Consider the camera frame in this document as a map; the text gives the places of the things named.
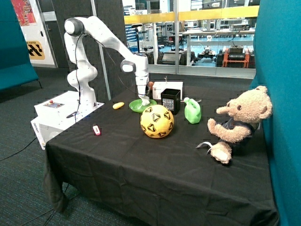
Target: orange machine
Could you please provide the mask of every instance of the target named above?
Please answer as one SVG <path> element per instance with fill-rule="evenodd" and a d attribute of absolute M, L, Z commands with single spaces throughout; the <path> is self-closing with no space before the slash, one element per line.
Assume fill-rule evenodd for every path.
<path fill-rule="evenodd" d="M 238 68 L 248 68 L 250 62 L 250 53 L 249 50 L 243 49 L 243 47 L 238 48 L 231 46 L 226 48 L 222 67 L 238 67 Z"/>

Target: white wall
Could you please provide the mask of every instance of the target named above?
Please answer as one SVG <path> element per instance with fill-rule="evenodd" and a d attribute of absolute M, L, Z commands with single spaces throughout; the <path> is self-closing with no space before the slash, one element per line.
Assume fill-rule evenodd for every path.
<path fill-rule="evenodd" d="M 191 0 L 178 0 L 179 1 L 179 12 L 190 11 Z"/>
<path fill-rule="evenodd" d="M 168 0 L 160 0 L 160 9 L 162 13 L 168 12 Z"/>

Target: yellow wall stripe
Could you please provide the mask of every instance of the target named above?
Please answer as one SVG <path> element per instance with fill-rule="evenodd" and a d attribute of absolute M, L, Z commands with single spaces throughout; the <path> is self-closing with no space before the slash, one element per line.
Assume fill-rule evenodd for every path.
<path fill-rule="evenodd" d="M 258 10 L 259 6 L 248 6 L 179 12 L 179 21 L 256 17 Z M 174 19 L 174 12 L 124 17 L 125 24 L 168 22 L 174 21 Z"/>

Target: teddy bear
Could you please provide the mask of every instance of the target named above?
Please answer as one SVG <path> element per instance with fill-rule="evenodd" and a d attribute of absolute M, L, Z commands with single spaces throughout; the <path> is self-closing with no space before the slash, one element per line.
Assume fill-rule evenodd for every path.
<path fill-rule="evenodd" d="M 227 106 L 216 110 L 218 114 L 228 114 L 231 118 L 224 123 L 208 120 L 211 134 L 219 137 L 210 154 L 222 164 L 229 164 L 233 147 L 246 144 L 258 129 L 259 123 L 272 115 L 272 102 L 265 86 L 258 86 L 232 99 Z"/>

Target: glass window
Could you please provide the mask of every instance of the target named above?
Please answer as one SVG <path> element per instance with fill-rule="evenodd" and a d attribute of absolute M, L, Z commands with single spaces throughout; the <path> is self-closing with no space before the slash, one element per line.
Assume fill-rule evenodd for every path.
<path fill-rule="evenodd" d="M 253 78 L 259 2 L 123 0 L 127 44 L 150 72 Z"/>

